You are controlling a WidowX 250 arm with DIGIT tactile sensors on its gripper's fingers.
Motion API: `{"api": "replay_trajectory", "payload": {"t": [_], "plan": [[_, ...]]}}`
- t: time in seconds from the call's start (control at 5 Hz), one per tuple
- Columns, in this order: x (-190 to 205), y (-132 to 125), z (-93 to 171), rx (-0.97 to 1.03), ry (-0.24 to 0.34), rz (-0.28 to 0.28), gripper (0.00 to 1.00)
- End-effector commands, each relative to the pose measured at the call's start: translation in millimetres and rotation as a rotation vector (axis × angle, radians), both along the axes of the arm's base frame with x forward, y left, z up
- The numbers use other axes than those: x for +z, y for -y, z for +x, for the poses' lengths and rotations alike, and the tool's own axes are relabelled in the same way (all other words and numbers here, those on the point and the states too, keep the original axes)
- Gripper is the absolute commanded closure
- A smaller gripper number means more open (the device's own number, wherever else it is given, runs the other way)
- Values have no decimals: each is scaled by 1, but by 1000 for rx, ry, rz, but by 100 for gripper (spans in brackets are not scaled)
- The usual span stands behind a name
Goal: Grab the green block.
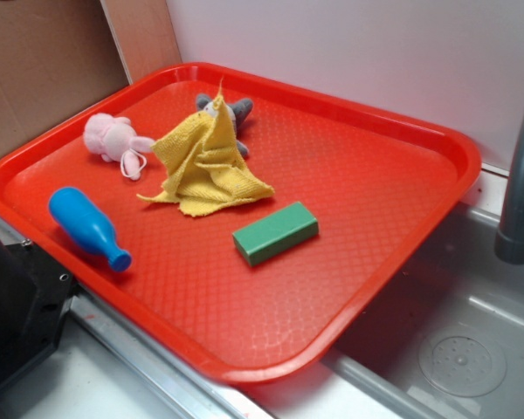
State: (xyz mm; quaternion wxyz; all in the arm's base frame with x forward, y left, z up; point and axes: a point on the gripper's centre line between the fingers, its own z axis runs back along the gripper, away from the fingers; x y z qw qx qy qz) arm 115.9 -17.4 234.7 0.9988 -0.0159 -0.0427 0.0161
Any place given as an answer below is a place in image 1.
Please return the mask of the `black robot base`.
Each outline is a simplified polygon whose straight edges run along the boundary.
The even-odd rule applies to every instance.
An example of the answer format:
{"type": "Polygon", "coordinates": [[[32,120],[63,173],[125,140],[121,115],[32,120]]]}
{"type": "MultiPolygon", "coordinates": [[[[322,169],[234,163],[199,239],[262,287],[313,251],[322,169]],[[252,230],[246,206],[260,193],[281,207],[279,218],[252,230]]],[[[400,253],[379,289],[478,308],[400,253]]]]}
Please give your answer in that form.
{"type": "Polygon", "coordinates": [[[72,282],[37,244],[0,240],[0,391],[58,348],[72,282]]]}

